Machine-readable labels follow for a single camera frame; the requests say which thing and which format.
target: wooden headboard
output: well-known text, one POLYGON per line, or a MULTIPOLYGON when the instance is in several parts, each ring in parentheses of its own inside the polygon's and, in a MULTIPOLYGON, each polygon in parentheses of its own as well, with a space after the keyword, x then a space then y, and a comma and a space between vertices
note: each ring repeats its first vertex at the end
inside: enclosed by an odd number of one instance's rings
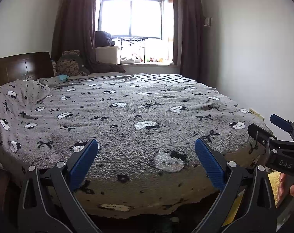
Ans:
POLYGON ((19 54, 0 59, 0 86, 15 81, 53 77, 48 52, 19 54))

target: wall outlet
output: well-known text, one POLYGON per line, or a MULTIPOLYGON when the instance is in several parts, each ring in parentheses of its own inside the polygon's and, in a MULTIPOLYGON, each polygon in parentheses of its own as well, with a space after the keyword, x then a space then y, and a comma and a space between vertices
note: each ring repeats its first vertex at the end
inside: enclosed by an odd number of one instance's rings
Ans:
POLYGON ((258 112, 254 111, 252 108, 249 109, 249 112, 258 117, 261 121, 264 121, 264 117, 260 115, 258 112))

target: white wall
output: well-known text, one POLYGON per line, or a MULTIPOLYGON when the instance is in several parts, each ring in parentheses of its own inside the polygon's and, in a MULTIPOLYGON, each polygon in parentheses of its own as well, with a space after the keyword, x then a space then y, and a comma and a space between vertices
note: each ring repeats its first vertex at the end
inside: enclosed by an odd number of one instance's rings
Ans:
POLYGON ((213 26, 205 29, 202 82, 266 118, 294 121, 294 3, 292 0, 203 0, 213 26))
POLYGON ((2 0, 0 58, 48 51, 59 0, 2 0))

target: human hand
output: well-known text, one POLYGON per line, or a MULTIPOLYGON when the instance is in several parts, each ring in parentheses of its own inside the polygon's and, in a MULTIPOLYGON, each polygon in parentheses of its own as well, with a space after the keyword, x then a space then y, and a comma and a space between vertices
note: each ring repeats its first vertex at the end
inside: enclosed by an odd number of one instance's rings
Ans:
MULTIPOLYGON (((277 201, 279 201, 280 199, 282 199, 283 195, 284 195, 284 192, 285 192, 285 180, 286 180, 286 174, 284 173, 281 173, 280 176, 279 176, 279 186, 278 186, 278 194, 277 194, 277 201)), ((290 187, 290 195, 292 197, 294 197, 294 185, 292 185, 290 187)))

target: window frame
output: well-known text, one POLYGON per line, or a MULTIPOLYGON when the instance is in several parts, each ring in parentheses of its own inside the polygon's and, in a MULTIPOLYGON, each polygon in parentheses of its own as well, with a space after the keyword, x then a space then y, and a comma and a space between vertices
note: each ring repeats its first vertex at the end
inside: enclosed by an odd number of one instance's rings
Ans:
MULTIPOLYGON (((109 0, 101 0, 101 5, 99 9, 99 24, 98 24, 98 31, 102 30, 102 11, 103 11, 103 3, 104 1, 109 1, 109 0)), ((130 0, 130 6, 131 6, 131 17, 132 17, 132 1, 130 0)), ((163 40, 163 0, 149 0, 149 1, 157 1, 160 3, 160 11, 161 11, 161 29, 160 29, 160 37, 148 37, 148 36, 132 36, 132 19, 130 20, 130 28, 129 28, 129 34, 128 35, 113 35, 111 36, 112 38, 155 38, 155 39, 161 39, 163 40)))

